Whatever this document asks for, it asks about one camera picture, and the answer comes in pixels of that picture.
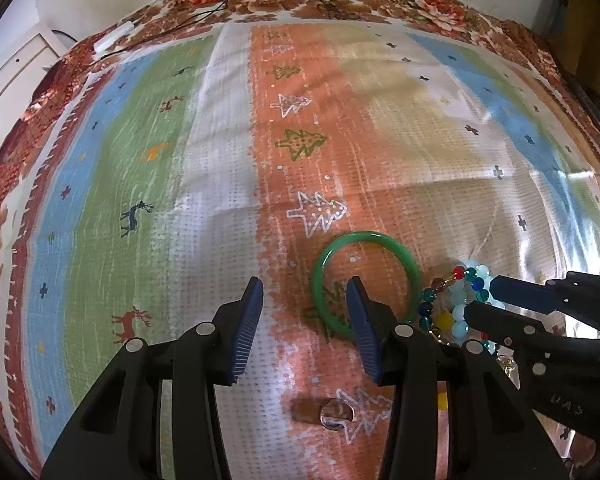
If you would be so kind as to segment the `white headboard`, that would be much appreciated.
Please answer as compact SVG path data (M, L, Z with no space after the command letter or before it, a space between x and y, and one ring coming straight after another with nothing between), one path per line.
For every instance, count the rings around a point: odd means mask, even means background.
M31 27L7 48L0 63L0 148L30 104L33 91L66 51L43 23Z

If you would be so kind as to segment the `green jade bangle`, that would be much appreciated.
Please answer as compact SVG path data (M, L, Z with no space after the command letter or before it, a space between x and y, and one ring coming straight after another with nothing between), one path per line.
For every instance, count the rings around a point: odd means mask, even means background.
M336 336L343 339L352 340L354 333L351 327L340 321L330 310L323 294L324 272L329 260L340 252L341 249L355 244L374 245L388 250L396 260L400 262L407 280L407 300L405 310L405 321L412 322L417 313L417 307L422 298L422 271L412 253L400 242L391 236L372 231L356 231L343 234L335 238L318 256L317 262L313 266L311 275L311 297L314 307L317 310L318 318L324 323L325 327L331 330Z

